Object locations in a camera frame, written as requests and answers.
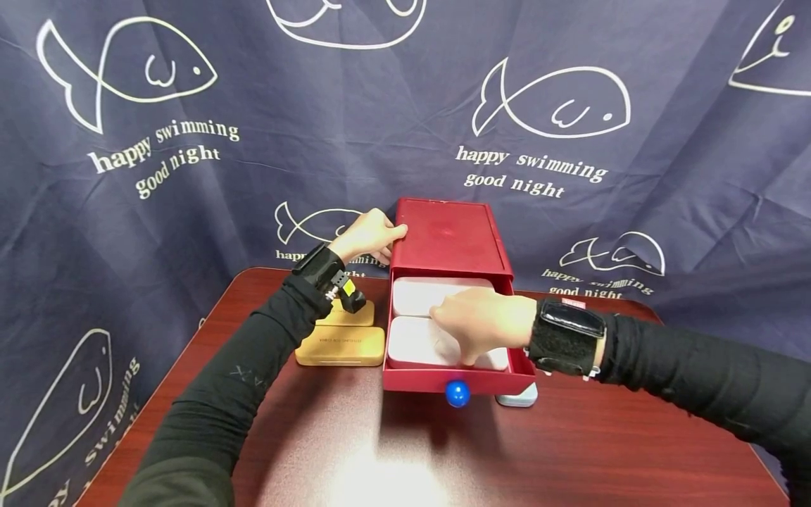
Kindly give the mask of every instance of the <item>blue knob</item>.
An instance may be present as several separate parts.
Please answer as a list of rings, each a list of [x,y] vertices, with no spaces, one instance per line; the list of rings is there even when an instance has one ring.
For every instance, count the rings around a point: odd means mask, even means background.
[[[454,408],[462,408],[470,400],[470,389],[461,380],[451,380],[445,386],[445,398]]]

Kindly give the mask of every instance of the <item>red tabletop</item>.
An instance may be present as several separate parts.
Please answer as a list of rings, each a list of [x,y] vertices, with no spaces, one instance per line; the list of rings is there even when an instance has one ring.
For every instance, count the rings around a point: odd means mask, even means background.
[[[79,501],[115,505],[171,402],[288,272],[240,273]],[[355,278],[385,328],[388,280]],[[521,292],[540,298],[545,294]],[[621,299],[586,300],[650,318]],[[786,505],[752,449],[646,393],[537,378],[529,409],[384,393],[380,368],[301,367],[260,407],[234,472],[237,505]]]

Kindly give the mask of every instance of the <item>hand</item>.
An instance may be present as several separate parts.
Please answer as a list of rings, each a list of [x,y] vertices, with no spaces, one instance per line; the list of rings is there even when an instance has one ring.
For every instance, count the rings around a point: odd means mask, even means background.
[[[431,308],[431,318],[459,342],[461,363],[472,366],[490,350],[528,346],[536,305],[534,299],[477,287],[446,297]]]
[[[341,257],[344,264],[363,254],[371,254],[381,264],[389,265],[392,245],[406,232],[406,224],[395,227],[385,213],[374,208],[358,217],[349,229],[329,245],[329,249]]]

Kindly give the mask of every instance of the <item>fish logo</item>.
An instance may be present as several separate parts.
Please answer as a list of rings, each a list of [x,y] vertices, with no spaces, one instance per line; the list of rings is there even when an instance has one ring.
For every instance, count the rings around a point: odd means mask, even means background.
[[[96,366],[88,370],[88,365],[93,364]],[[34,480],[43,470],[53,465],[87,432],[105,407],[112,386],[113,351],[110,334],[104,329],[91,329],[79,340],[65,364],[62,365],[62,369],[51,383],[28,421],[23,435],[11,452],[0,487],[0,507],[7,496]],[[64,412],[66,400],[75,403],[73,407],[76,409],[76,417],[59,428],[56,438],[49,442],[49,445],[54,445],[53,440],[64,439],[66,440],[65,445],[57,453],[48,457],[41,457],[41,452],[35,449],[26,457],[30,463],[15,468],[19,451],[30,435],[41,433],[50,436],[54,434],[52,424],[56,418],[53,415]],[[41,458],[34,462],[34,457]]]
[[[154,54],[149,54],[149,56],[145,56],[144,59],[143,82],[139,82],[136,79],[130,79],[129,75],[113,76],[118,77],[119,79],[124,79],[125,77],[127,78],[126,80],[122,80],[119,86],[113,85],[110,83],[111,77],[105,74],[105,70],[109,66],[110,47],[113,44],[113,41],[119,38],[116,36],[123,33],[123,31],[129,32],[136,28],[149,30],[150,37],[152,38],[157,36],[156,32],[158,31],[162,31],[163,33],[172,36],[172,38],[179,37],[183,47],[191,48],[192,51],[186,51],[189,53],[189,56],[184,58],[182,61],[176,62],[175,60],[170,60],[165,66],[166,69],[163,72],[163,74],[168,74],[168,76],[164,76],[163,79],[155,77],[157,71],[153,70],[153,67],[156,57]],[[61,51],[67,55],[73,64],[75,64],[84,74],[89,76],[92,82],[95,83],[95,86],[91,85],[81,88],[78,86],[75,87],[70,80],[63,79],[51,64],[51,62],[55,58],[58,58],[58,56],[55,54],[50,54],[48,51],[46,51],[46,45],[48,45],[49,48],[54,47],[49,43],[50,41],[54,41],[56,46],[58,46]],[[163,43],[164,41],[168,43],[168,37],[162,37],[161,42]],[[97,134],[104,133],[104,127],[102,126],[101,121],[102,90],[107,90],[108,92],[114,93],[115,95],[128,101],[137,102],[140,104],[153,104],[200,93],[209,88],[217,80],[217,72],[214,70],[214,67],[208,58],[206,58],[200,48],[198,48],[197,45],[191,39],[189,39],[185,33],[181,32],[171,24],[166,23],[162,19],[149,16],[138,16],[135,18],[123,19],[122,21],[116,23],[109,30],[109,32],[107,32],[107,37],[105,38],[104,44],[101,47],[101,57],[99,58],[98,68],[95,71],[91,70],[78,56],[76,56],[71,47],[62,38],[62,35],[56,29],[56,26],[51,19],[42,25],[39,33],[36,35],[36,55],[39,58],[42,66],[45,68],[45,71],[47,71],[48,75],[50,75],[51,79],[56,81],[60,86],[62,86],[62,88],[64,88],[65,104],[67,105],[67,108],[73,118],[75,118],[76,121],[79,122],[83,127],[96,132]],[[137,87],[138,84],[142,86],[141,90],[135,90],[135,88],[133,88]],[[91,90],[94,90],[96,94],[95,110],[93,111],[93,114],[81,114],[77,110],[74,92],[90,93]]]
[[[351,224],[362,213],[354,209],[322,209],[307,215],[301,221],[297,221],[290,214],[290,208],[288,208],[287,201],[285,201],[276,206],[276,212],[273,215],[278,225],[276,236],[282,244],[286,245],[297,230],[313,239],[330,243],[341,235],[341,230],[347,224]]]
[[[471,127],[479,137],[492,119],[504,110],[521,128],[533,134],[552,139],[576,139],[607,134],[631,123],[631,98],[628,89],[616,74],[601,67],[571,67],[543,75],[507,97],[504,89],[504,74],[507,68],[505,58],[493,67],[482,82],[479,94],[481,103],[473,113]],[[487,100],[487,90],[495,88],[494,77],[498,74],[498,106],[493,110]],[[581,94],[580,99],[570,98],[563,103],[548,104],[549,123],[536,127],[521,120],[510,106],[525,92],[531,96],[526,100],[543,104],[548,97],[560,92]]]
[[[276,25],[288,37],[306,44],[338,49],[385,49],[403,42],[412,33],[414,33],[414,30],[417,29],[420,21],[423,20],[423,15],[425,14],[425,5],[427,2],[427,0],[411,0],[411,5],[407,9],[402,10],[397,8],[397,6],[393,4],[392,0],[386,0],[388,10],[381,11],[380,16],[383,19],[387,17],[389,19],[386,23],[379,23],[377,22],[377,19],[375,19],[374,22],[368,19],[366,9],[364,9],[364,12],[360,15],[347,16],[344,19],[338,19],[338,11],[342,10],[344,6],[341,3],[330,2],[329,0],[322,0],[322,5],[314,15],[300,21],[291,21],[281,17],[277,12],[280,3],[279,0],[266,1],[268,3],[268,8],[270,9],[270,14],[273,16],[273,20],[276,21]],[[302,10],[299,2],[296,2],[294,5],[297,10]],[[368,27],[365,27],[365,29],[357,27],[345,28],[343,26],[345,19],[365,19],[368,22]],[[403,23],[397,23],[397,19],[401,19]],[[388,26],[392,25],[392,23],[390,23],[391,21],[395,22],[394,25],[397,25],[397,28],[395,29],[394,35],[384,36],[384,39],[388,39],[386,41],[378,43],[367,42],[350,44],[348,42],[330,42],[323,40],[326,33],[332,33],[336,38],[342,38],[346,37],[347,34],[365,32],[380,33],[382,27],[387,27],[387,31],[390,31]]]
[[[594,253],[594,244],[599,238],[589,238],[574,243],[569,251],[563,257],[560,257],[560,267],[563,268],[564,266],[568,266],[570,264],[587,261],[589,266],[591,266],[594,271],[613,271],[614,269],[619,268],[634,268],[644,271],[645,273],[656,275],[657,277],[663,277],[665,269],[664,252],[662,252],[662,248],[659,246],[659,244],[649,235],[643,232],[637,232],[636,230],[630,230],[625,234],[622,234],[618,238],[618,241],[626,236],[636,236],[638,238],[645,239],[652,246],[653,251],[655,251],[657,254],[658,258],[656,259],[656,263],[658,264],[658,267],[654,266],[653,263],[644,262],[639,258],[639,256],[630,251],[627,247],[618,247],[611,252],[610,259],[614,264],[607,267],[598,266],[594,260],[600,259],[601,257],[605,257],[609,254],[608,251]]]
[[[809,5],[807,2],[789,2],[789,4],[795,10],[803,7],[807,9]],[[792,62],[808,61],[808,55],[797,56],[797,54],[803,49],[808,51],[807,45],[802,45],[799,39],[805,36],[811,27],[797,27],[800,21],[796,14],[793,12],[789,14],[789,10],[783,7],[784,0],[757,29],[743,56],[740,57],[740,63],[729,76],[730,86],[754,92],[811,97],[811,73],[807,70],[808,66],[802,63],[786,72],[787,68],[784,65],[784,59],[792,54],[795,54],[790,60]],[[803,86],[797,86],[796,82],[792,84],[789,80],[799,80]]]

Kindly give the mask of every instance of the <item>black wrist band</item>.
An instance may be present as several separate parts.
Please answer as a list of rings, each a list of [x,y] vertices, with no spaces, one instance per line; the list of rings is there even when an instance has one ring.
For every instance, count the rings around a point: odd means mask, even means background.
[[[333,277],[344,269],[341,257],[327,248],[326,243],[321,243],[293,267],[293,274],[325,293],[332,289]]]
[[[597,342],[605,337],[603,318],[554,299],[538,301],[530,359],[545,372],[592,376]]]

